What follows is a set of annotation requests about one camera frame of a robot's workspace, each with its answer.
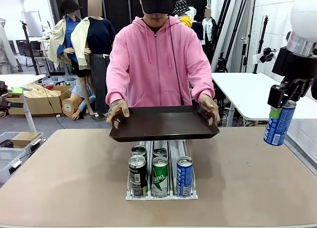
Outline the person's left hand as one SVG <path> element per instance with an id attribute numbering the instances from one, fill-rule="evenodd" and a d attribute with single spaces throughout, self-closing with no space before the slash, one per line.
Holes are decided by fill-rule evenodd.
<path id="1" fill-rule="evenodd" d="M 217 125 L 220 122 L 217 101 L 206 94 L 201 94 L 199 104 L 207 112 L 209 125 Z"/>

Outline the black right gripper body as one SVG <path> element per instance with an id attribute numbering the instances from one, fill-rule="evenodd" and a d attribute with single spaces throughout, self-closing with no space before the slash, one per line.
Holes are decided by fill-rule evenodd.
<path id="1" fill-rule="evenodd" d="M 288 80 L 314 79 L 317 75 L 317 59 L 301 56 L 289 51 L 286 47 L 279 50 L 272 72 Z"/>

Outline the person's right hand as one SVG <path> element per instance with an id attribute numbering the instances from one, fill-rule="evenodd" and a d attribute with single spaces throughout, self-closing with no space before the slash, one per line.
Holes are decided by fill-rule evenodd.
<path id="1" fill-rule="evenodd" d="M 122 113 L 126 118 L 130 116 L 127 103 L 123 99 L 116 100 L 110 105 L 109 111 L 107 113 L 106 123 L 111 125 L 112 119 L 120 113 Z"/>

